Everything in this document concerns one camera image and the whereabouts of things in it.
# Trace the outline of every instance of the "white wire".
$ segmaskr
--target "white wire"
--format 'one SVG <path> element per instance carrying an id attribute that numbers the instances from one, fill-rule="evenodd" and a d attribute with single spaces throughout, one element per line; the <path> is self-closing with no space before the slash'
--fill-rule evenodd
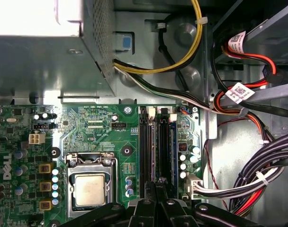
<path id="1" fill-rule="evenodd" d="M 172 98 L 175 98 L 175 99 L 179 99 L 179 100 L 183 100 L 183 101 L 186 101 L 186 102 L 189 102 L 189 103 L 192 103 L 193 105 L 197 106 L 197 107 L 200 107 L 204 110 L 207 110 L 209 112 L 212 112 L 212 113 L 215 113 L 215 114 L 223 114 L 223 115 L 226 115 L 226 113 L 221 113 L 221 112 L 218 112 L 218 111 L 214 111 L 208 107 L 205 107 L 205 106 L 202 106 L 200 105 L 199 103 L 189 99 L 189 98 L 185 98 L 185 97 L 182 97 L 182 96 L 178 96 L 178 95 L 169 95 L 169 94 L 163 94 L 161 92 L 156 92 L 156 91 L 151 91 L 149 90 L 148 88 L 144 87 L 141 83 L 139 83 L 136 79 L 134 79 L 129 73 L 119 69 L 117 66 L 114 67 L 118 72 L 122 73 L 123 75 L 125 75 L 126 77 L 129 77 L 131 78 L 139 87 L 141 87 L 142 89 L 148 91 L 149 93 L 153 93 L 153 94 L 156 94 L 156 95 L 159 95 L 159 96 L 164 96 L 164 97 L 172 97 Z"/>
<path id="2" fill-rule="evenodd" d="M 277 171 L 277 169 L 278 169 L 277 167 L 270 169 L 270 170 L 264 175 L 265 178 L 270 177 L 272 174 L 274 174 L 274 173 Z M 254 182 L 251 182 L 251 183 L 249 183 L 249 184 L 246 184 L 246 185 L 243 185 L 243 186 L 240 186 L 240 187 L 231 188 L 231 189 L 223 189 L 223 190 L 204 188 L 204 187 L 200 186 L 200 185 L 197 184 L 197 183 L 194 183 L 194 187 L 196 188 L 196 191 L 198 191 L 198 192 L 203 192 L 203 193 L 230 192 L 231 190 L 234 190 L 234 189 L 243 189 L 243 188 L 246 188 L 246 187 L 253 186 L 253 185 L 258 184 L 258 183 L 260 183 L 260 182 L 262 182 L 262 181 L 263 181 L 263 179 L 257 179 L 257 180 L 255 180 Z"/>

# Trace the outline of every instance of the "ram slot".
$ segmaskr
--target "ram slot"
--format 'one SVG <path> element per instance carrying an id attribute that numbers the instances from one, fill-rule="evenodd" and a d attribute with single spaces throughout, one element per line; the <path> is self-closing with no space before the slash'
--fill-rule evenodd
<path id="1" fill-rule="evenodd" d="M 178 148 L 177 148 L 177 124 L 171 123 L 171 182 L 172 182 L 172 194 L 175 198 L 178 198 Z"/>
<path id="2" fill-rule="evenodd" d="M 152 127 L 148 124 L 146 111 L 141 108 L 140 117 L 140 198 L 144 197 L 145 183 L 151 181 Z"/>
<path id="3" fill-rule="evenodd" d="M 162 117 L 158 125 L 158 158 L 160 176 L 165 177 L 171 183 L 171 164 L 170 164 L 170 132 L 168 117 Z"/>

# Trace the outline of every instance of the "yellow wire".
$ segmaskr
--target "yellow wire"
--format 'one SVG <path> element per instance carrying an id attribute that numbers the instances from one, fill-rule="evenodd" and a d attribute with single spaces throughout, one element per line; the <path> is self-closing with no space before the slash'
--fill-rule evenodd
<path id="1" fill-rule="evenodd" d="M 193 5 L 193 8 L 194 8 L 195 13 L 196 13 L 196 18 L 197 18 L 197 34 L 196 34 L 195 40 L 194 40 L 193 44 L 191 45 L 191 48 L 189 49 L 188 53 L 180 61 L 178 61 L 177 63 L 175 63 L 171 66 L 165 67 L 165 68 L 152 69 L 152 70 L 133 69 L 130 67 L 122 66 L 118 63 L 114 63 L 114 65 L 117 66 L 119 69 L 124 70 L 124 71 L 129 72 L 129 73 L 153 74 L 153 73 L 164 72 L 164 71 L 176 68 L 176 67 L 182 65 L 183 63 L 185 63 L 188 59 L 190 59 L 191 56 L 195 53 L 196 49 L 199 47 L 200 40 L 202 38 L 202 33 L 203 33 L 203 25 L 199 23 L 199 21 L 202 18 L 202 14 L 201 14 L 201 9 L 200 9 L 198 0 L 191 0 L 191 3 Z"/>

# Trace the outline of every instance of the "cable tie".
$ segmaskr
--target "cable tie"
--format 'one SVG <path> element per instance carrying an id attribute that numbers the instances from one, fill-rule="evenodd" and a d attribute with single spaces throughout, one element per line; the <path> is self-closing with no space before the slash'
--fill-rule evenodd
<path id="1" fill-rule="evenodd" d="M 239 173 L 239 177 L 240 177 L 242 180 L 244 180 L 246 183 L 250 183 L 250 180 L 249 180 L 247 177 L 243 176 L 243 174 Z"/>
<path id="2" fill-rule="evenodd" d="M 196 20 L 196 24 L 207 24 L 208 23 L 208 18 L 207 17 L 201 17 L 199 20 Z"/>
<path id="3" fill-rule="evenodd" d="M 257 177 L 263 181 L 263 183 L 267 186 L 269 183 L 265 178 L 265 175 L 263 173 L 261 173 L 260 171 L 256 172 Z"/>
<path id="4" fill-rule="evenodd" d="M 268 143 L 270 143 L 269 140 L 259 140 L 260 145 L 264 145 L 264 144 L 268 144 Z"/>
<path id="5" fill-rule="evenodd" d="M 249 109 L 243 107 L 239 112 L 239 117 L 245 117 L 249 112 Z"/>

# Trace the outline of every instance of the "cpu socket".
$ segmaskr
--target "cpu socket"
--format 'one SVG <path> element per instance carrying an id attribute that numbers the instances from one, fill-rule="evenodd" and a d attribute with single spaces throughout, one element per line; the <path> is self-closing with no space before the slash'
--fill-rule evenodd
<path id="1" fill-rule="evenodd" d="M 67 216 L 76 218 L 106 203 L 117 201 L 117 159 L 113 153 L 69 153 Z"/>

